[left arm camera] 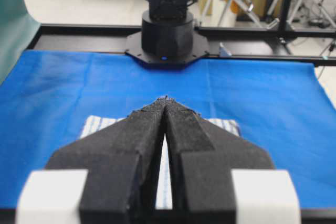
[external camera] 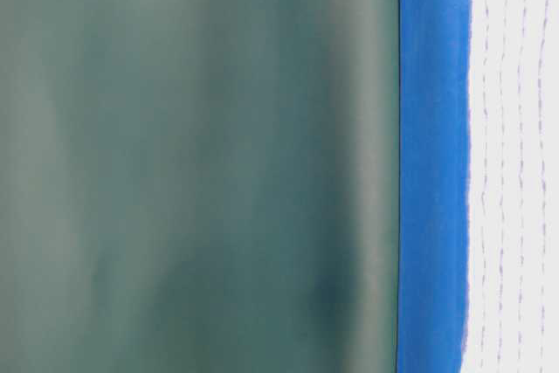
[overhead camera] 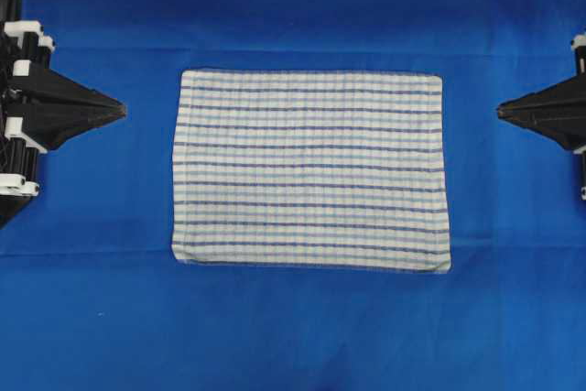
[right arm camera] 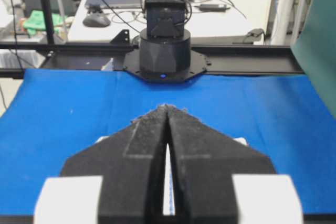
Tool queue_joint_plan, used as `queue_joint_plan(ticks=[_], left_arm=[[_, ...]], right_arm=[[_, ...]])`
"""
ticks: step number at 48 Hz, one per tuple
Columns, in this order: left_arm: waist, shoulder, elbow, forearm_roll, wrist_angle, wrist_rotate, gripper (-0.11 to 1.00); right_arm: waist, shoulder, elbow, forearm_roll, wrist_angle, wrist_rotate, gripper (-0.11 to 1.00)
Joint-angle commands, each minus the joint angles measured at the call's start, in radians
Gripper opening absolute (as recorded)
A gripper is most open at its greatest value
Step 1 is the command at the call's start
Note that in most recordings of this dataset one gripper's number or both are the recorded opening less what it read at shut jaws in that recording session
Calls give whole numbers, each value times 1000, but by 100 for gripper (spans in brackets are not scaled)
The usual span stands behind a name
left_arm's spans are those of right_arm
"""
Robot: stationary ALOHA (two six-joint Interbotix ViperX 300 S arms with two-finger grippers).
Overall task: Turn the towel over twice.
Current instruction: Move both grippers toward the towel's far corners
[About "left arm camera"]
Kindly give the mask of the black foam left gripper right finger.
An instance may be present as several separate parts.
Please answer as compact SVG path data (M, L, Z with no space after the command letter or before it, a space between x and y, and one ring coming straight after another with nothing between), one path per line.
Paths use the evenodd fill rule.
M173 200L189 223L301 223L291 177L261 147L165 101Z

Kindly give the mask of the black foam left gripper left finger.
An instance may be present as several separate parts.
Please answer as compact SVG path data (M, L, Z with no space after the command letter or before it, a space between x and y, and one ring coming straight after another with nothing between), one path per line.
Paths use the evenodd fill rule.
M144 223L154 207L164 99L54 151L31 172L17 223Z

